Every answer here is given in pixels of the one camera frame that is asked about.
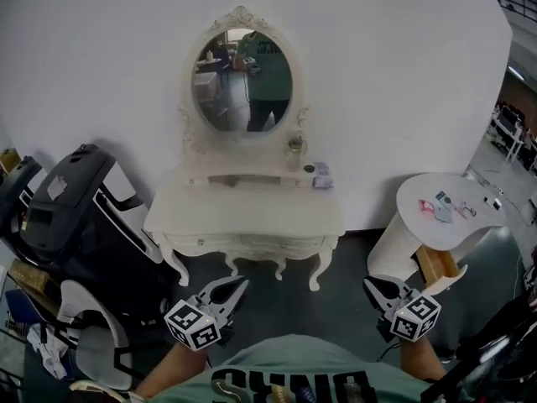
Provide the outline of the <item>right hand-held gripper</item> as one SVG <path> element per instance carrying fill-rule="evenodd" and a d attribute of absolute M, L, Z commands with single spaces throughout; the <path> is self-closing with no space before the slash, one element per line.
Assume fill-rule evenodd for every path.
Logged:
<path fill-rule="evenodd" d="M 411 289 L 393 276 L 368 275 L 362 288 L 373 307 L 383 313 L 377 329 L 386 342 L 395 337 L 416 342 L 432 329 L 441 313 L 441 305 L 431 296 L 405 299 Z"/>

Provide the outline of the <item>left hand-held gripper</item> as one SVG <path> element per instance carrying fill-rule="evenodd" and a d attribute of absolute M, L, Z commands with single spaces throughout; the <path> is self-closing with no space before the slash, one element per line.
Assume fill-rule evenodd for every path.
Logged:
<path fill-rule="evenodd" d="M 241 306 L 248 285 L 244 276 L 228 276 L 213 280 L 198 296 L 179 300 L 164 316 L 171 335 L 191 350 L 215 343 L 224 347 L 234 335 L 229 321 Z"/>

